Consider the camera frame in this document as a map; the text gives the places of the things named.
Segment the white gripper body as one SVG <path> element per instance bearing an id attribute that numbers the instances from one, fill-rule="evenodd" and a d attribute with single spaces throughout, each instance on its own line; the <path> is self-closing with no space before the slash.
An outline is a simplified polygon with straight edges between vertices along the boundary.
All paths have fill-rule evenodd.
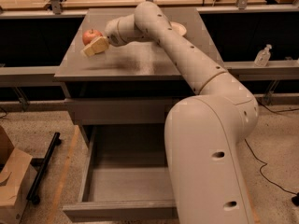
<path id="1" fill-rule="evenodd" d="M 105 27 L 105 34 L 112 46 L 117 47 L 120 44 L 118 35 L 118 20 L 108 21 Z"/>

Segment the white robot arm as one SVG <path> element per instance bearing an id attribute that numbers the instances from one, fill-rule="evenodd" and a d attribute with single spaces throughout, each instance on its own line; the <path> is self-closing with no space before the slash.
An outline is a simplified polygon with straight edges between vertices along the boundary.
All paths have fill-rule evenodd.
<path id="1" fill-rule="evenodd" d="M 180 224 L 254 224 L 235 147 L 257 124 L 255 97 L 225 68 L 171 26 L 161 9 L 142 2 L 108 21 L 110 45 L 147 39 L 168 55 L 193 91 L 176 103 L 164 143 Z"/>

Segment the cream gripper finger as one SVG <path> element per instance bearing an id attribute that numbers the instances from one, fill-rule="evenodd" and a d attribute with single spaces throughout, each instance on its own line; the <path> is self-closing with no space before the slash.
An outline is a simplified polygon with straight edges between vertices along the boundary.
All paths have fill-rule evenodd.
<path id="1" fill-rule="evenodd" d="M 82 53 L 87 57 L 91 57 L 95 54 L 104 52 L 108 48 L 108 39 L 105 36 L 98 36 L 83 48 Z"/>

